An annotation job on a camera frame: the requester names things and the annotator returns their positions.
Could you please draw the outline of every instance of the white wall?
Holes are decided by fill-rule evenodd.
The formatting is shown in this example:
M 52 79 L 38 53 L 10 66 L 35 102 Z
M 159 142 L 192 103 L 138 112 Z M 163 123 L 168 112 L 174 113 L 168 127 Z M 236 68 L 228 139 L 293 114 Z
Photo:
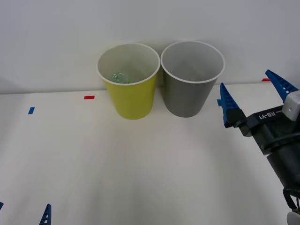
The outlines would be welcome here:
M 0 93 L 104 89 L 108 47 L 138 41 L 161 53 L 199 39 L 227 62 L 223 82 L 271 69 L 300 84 L 299 0 L 1 0 Z

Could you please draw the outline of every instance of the red tape marker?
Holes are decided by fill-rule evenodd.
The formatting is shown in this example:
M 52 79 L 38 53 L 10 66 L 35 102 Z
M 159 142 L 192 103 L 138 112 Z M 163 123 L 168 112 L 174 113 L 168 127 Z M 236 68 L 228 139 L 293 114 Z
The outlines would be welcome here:
M 87 96 L 84 96 L 84 99 L 94 99 L 95 96 L 94 95 L 87 95 Z

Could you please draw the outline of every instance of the yellow paper cup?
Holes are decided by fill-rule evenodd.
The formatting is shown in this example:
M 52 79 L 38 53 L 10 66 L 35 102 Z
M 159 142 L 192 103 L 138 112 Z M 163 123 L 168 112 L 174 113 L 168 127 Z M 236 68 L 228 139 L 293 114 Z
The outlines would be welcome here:
M 158 53 L 147 45 L 128 43 L 107 50 L 98 61 L 98 71 L 120 116 L 137 120 L 150 113 L 153 106 Z M 125 73 L 130 83 L 115 83 L 111 77 Z

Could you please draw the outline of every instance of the cup rim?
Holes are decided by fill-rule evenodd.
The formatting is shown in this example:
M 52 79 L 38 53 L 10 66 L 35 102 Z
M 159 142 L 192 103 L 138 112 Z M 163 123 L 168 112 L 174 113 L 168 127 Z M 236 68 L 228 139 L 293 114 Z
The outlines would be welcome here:
M 148 49 L 150 49 L 151 51 L 153 51 L 155 53 L 155 55 L 157 56 L 157 59 L 158 59 L 158 66 L 156 68 L 156 70 L 154 71 L 154 73 L 152 75 L 150 75 L 149 77 L 147 77 L 146 79 L 144 80 L 141 80 L 139 82 L 135 82 L 135 83 L 116 83 L 116 82 L 112 82 L 108 79 L 106 79 L 105 77 L 102 76 L 102 74 L 100 73 L 99 69 L 98 69 L 98 63 L 101 59 L 101 57 L 109 50 L 113 49 L 113 48 L 116 48 L 116 47 L 119 47 L 121 45 L 140 45 L 140 46 L 143 46 L 143 47 L 147 47 Z M 160 61 L 160 57 L 159 57 L 159 54 L 153 49 L 151 48 L 150 46 L 148 45 L 144 45 L 144 44 L 141 44 L 141 43 L 136 43 L 136 42 L 132 42 L 132 43 L 123 43 L 123 44 L 120 44 L 120 45 L 115 45 L 109 49 L 107 49 L 104 53 L 102 53 L 100 55 L 100 57 L 98 58 L 98 61 L 97 61 L 97 64 L 96 64 L 96 68 L 97 68 L 97 71 L 98 71 L 98 74 L 99 76 L 106 82 L 108 83 L 111 83 L 111 84 L 114 84 L 114 85 L 118 85 L 118 86 L 133 86 L 133 85 L 137 85 L 137 84 L 140 84 L 140 83 L 144 83 L 146 82 L 147 80 L 150 80 L 152 77 L 154 77 L 154 75 L 158 72 L 159 68 L 160 68 L 160 65 L 161 65 L 161 61 Z
M 168 48 L 172 47 L 173 45 L 182 43 L 182 42 L 196 42 L 196 43 L 201 43 L 201 44 L 207 45 L 207 46 L 213 48 L 214 50 L 216 50 L 217 53 L 219 53 L 219 55 L 221 56 L 221 58 L 222 58 L 222 60 L 223 60 L 223 68 L 222 68 L 221 72 L 220 72 L 218 75 L 216 75 L 215 77 L 213 77 L 213 78 L 211 78 L 211 79 L 209 79 L 209 80 L 205 80 L 205 81 L 187 81 L 187 80 L 180 79 L 180 78 L 174 76 L 173 74 L 171 74 L 171 73 L 165 68 L 165 66 L 164 66 L 164 62 L 163 62 L 163 56 L 164 56 L 164 53 L 166 52 L 166 50 L 167 50 Z M 222 54 L 217 48 L 215 48 L 214 46 L 212 46 L 212 45 L 210 45 L 210 44 L 207 44 L 207 43 L 205 43 L 205 42 L 203 42 L 203 41 L 177 41 L 177 42 L 175 42 L 175 43 L 173 43 L 173 44 L 170 44 L 169 46 L 167 46 L 167 47 L 163 50 L 163 53 L 161 53 L 161 56 L 160 56 L 160 64 L 161 64 L 162 68 L 164 69 L 164 71 L 165 71 L 169 76 L 173 77 L 174 79 L 176 79 L 176 80 L 178 80 L 178 81 L 185 82 L 185 83 L 208 83 L 208 82 L 210 82 L 210 81 L 216 80 L 216 79 L 224 72 L 224 70 L 225 70 L 225 59 L 224 59 L 223 54 Z

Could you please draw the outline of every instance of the paper cup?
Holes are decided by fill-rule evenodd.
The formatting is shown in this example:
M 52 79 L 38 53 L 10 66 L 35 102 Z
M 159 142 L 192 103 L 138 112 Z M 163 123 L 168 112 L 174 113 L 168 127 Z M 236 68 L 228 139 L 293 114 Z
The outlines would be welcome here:
M 136 120 L 152 109 L 160 58 L 149 46 L 130 43 L 113 47 L 98 61 L 98 71 L 120 116 Z M 115 73 L 125 73 L 130 83 L 111 81 Z
M 164 69 L 164 101 L 176 116 L 192 117 L 201 110 L 225 60 L 215 47 L 200 41 L 179 41 L 161 55 Z

